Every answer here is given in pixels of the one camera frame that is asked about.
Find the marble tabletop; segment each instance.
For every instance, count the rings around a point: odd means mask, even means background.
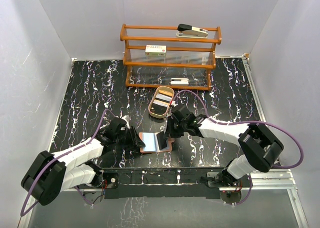
[[[132,82],[162,83],[170,76],[166,68],[157,71],[155,76],[143,71],[138,67],[130,78]],[[195,70],[180,69],[180,72],[185,74],[183,77],[189,77],[190,82],[201,83]],[[138,133],[166,129],[166,119],[157,120],[148,113],[155,89],[127,88],[126,75],[127,68],[122,61],[74,62],[50,152],[67,149],[92,136],[105,108],[119,117],[128,115]],[[210,91],[195,92],[214,118],[232,122],[260,119],[241,58],[217,59],[211,84]],[[183,93],[177,101],[186,104],[195,115],[205,113],[201,102],[192,94]],[[108,125],[112,117],[108,112],[103,125]],[[185,133],[175,140],[171,152],[140,154],[116,147],[94,161],[101,168],[224,167],[241,154],[241,149],[234,144]]]

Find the stapler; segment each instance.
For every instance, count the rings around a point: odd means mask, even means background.
[[[208,38],[208,30],[192,27],[191,25],[179,24],[177,30],[176,36],[179,38]]]

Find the box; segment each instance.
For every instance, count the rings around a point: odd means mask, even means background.
[[[166,56],[167,47],[161,45],[146,45],[145,55],[146,56]]]

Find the wooden rack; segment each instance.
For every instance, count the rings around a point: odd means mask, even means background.
[[[211,89],[211,70],[216,67],[215,50],[216,44],[220,44],[222,37],[220,27],[204,28],[208,30],[208,38],[179,38],[176,36],[177,27],[161,26],[128,26],[123,24],[120,40],[125,42],[123,64],[127,66],[125,85],[127,87],[159,87],[160,84],[135,84],[130,83],[130,75],[133,66],[177,67],[177,68],[200,68],[206,69],[207,86],[174,86],[165,85],[173,89]],[[146,45],[130,45],[129,41],[148,42],[155,45],[156,42],[165,42],[166,56],[150,57],[145,55]],[[172,42],[211,44],[209,48],[198,47],[171,47]]]

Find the white backdrop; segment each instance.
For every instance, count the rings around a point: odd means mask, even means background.
[[[0,3],[0,226],[17,227],[20,183],[49,147],[71,58],[39,0]]]
[[[72,58],[122,59],[122,23],[221,26],[217,55],[251,52],[278,0],[40,0]]]
[[[253,80],[265,116],[291,132],[304,148],[292,169],[310,228],[319,227],[320,185],[320,0],[279,0],[250,55]],[[281,161],[299,158],[286,136]]]

